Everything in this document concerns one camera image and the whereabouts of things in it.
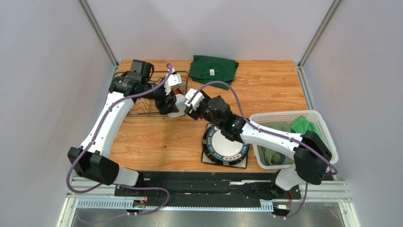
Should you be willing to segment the white ribbed bowl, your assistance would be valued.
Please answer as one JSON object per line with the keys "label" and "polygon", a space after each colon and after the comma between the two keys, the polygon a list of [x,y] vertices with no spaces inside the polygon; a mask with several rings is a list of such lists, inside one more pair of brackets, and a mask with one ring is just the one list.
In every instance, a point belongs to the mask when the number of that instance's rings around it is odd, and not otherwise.
{"label": "white ribbed bowl", "polygon": [[177,94],[175,97],[176,97],[175,107],[177,107],[178,112],[173,112],[173,113],[167,114],[169,117],[173,117],[173,118],[185,115],[184,110],[186,108],[186,105],[184,104],[186,101],[185,96],[182,94]]}

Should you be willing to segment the green rimmed round plate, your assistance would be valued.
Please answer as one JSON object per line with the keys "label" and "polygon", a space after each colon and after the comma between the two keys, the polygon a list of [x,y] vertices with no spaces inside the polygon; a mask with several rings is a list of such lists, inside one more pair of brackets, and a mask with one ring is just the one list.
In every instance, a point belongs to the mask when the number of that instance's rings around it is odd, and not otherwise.
{"label": "green rimmed round plate", "polygon": [[202,151],[208,158],[221,162],[236,162],[244,159],[249,151],[249,144],[226,139],[221,130],[208,124],[202,138]]}

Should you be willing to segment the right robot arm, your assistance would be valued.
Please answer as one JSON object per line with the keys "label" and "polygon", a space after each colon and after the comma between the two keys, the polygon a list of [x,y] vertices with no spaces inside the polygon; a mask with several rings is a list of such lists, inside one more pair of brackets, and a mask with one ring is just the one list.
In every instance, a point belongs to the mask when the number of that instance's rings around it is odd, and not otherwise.
{"label": "right robot arm", "polygon": [[185,114],[204,119],[218,129],[224,144],[230,141],[269,148],[291,158],[294,163],[277,172],[267,189],[260,193],[266,200],[282,198],[303,182],[320,185],[330,165],[332,153],[314,132],[284,132],[265,127],[234,114],[221,96],[210,98],[198,93],[185,95]]}

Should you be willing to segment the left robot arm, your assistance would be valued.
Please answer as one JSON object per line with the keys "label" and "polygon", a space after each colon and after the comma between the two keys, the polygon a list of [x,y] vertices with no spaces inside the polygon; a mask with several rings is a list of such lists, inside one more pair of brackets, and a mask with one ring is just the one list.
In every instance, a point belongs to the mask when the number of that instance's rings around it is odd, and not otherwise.
{"label": "left robot arm", "polygon": [[182,86],[182,80],[171,63],[166,67],[168,72],[159,84],[150,80],[154,65],[140,60],[133,60],[129,71],[120,72],[112,80],[106,103],[94,127],[79,147],[71,147],[68,151],[71,167],[66,185],[70,190],[73,172],[98,186],[137,184],[140,172],[120,166],[109,156],[124,118],[139,98],[154,100],[161,114],[178,110],[174,89]]}

